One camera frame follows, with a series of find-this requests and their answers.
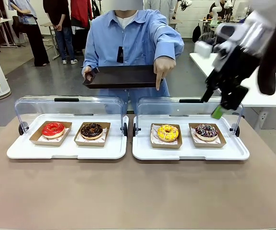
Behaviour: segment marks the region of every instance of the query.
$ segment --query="black tag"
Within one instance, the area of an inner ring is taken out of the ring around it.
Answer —
[[[119,47],[117,62],[124,63],[124,52],[123,52],[123,47],[121,46]]]

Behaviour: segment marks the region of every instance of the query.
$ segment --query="person in blue shirt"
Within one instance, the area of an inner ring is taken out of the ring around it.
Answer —
[[[123,63],[117,62],[119,47],[123,49]],[[91,80],[89,72],[102,66],[154,65],[156,88],[102,89],[99,96],[118,96],[132,102],[135,113],[141,97],[169,97],[165,80],[176,66],[176,57],[184,50],[180,34],[167,25],[159,11],[110,11],[92,22],[88,34],[82,74]]]

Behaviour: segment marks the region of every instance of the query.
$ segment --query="hand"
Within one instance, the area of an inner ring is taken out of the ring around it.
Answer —
[[[86,69],[85,69],[85,71],[84,71],[84,76],[83,76],[85,80],[89,80],[90,81],[92,79],[92,75],[90,75],[90,74],[87,75],[87,73],[89,73],[91,71],[92,71],[91,67],[87,66]]]
[[[58,24],[56,27],[57,27],[57,31],[62,31],[62,24]]]
[[[30,14],[31,11],[30,11],[30,10],[22,10],[21,13],[22,13],[22,14]]]
[[[158,57],[154,63],[154,73],[157,74],[156,89],[159,91],[161,79],[166,78],[167,74],[174,69],[176,61],[170,57]]]

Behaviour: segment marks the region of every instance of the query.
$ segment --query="white tray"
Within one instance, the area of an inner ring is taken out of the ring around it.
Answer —
[[[152,123],[179,124],[182,135],[180,149],[154,149],[150,141]],[[227,144],[221,148],[196,148],[193,144],[189,123],[216,124],[222,132]],[[249,158],[249,151],[240,138],[229,131],[230,125],[221,118],[216,120],[209,115],[190,115],[188,117],[169,117],[162,115],[139,116],[138,135],[133,138],[132,153],[140,160],[229,160],[244,161]]]
[[[60,147],[34,145],[29,138],[45,121],[72,122],[72,129]],[[123,118],[128,126],[128,117]],[[80,147],[74,142],[76,133],[83,122],[110,122],[110,130],[105,147]],[[126,153],[127,137],[121,132],[120,115],[50,115],[38,116],[30,125],[27,133],[18,137],[8,149],[11,159],[119,159]]]

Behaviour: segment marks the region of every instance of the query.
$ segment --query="black pants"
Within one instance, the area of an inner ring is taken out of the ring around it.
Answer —
[[[42,66],[43,64],[49,63],[38,24],[24,25],[24,28],[33,51],[34,65]]]

